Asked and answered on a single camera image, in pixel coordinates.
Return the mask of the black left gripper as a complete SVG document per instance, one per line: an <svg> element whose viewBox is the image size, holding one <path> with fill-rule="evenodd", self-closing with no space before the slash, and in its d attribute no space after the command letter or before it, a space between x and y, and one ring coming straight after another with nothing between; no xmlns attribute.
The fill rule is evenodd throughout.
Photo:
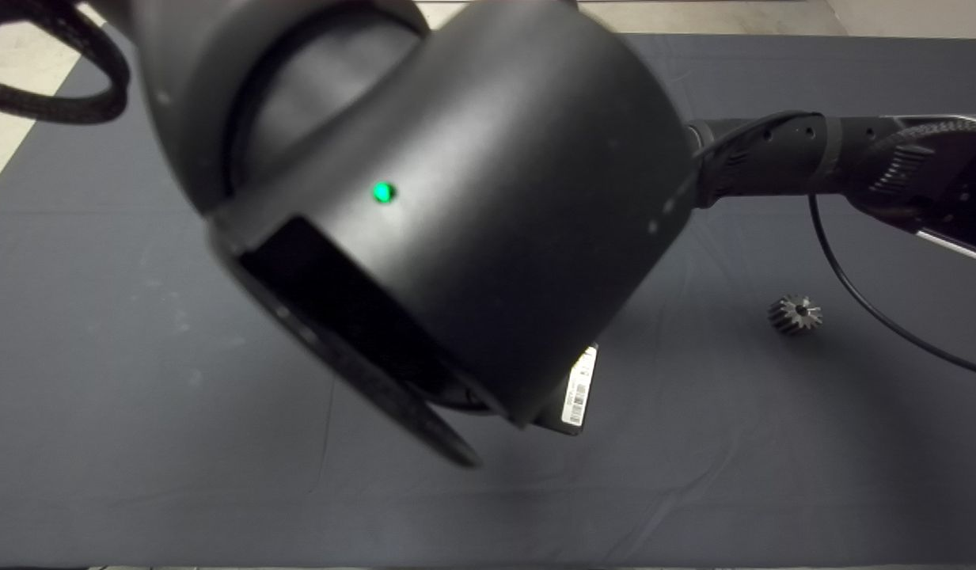
<svg viewBox="0 0 976 570"><path fill-rule="evenodd" d="M532 426L567 436L578 436L583 432L598 353L597 343L586 347L556 389L545 399Z"/></svg>

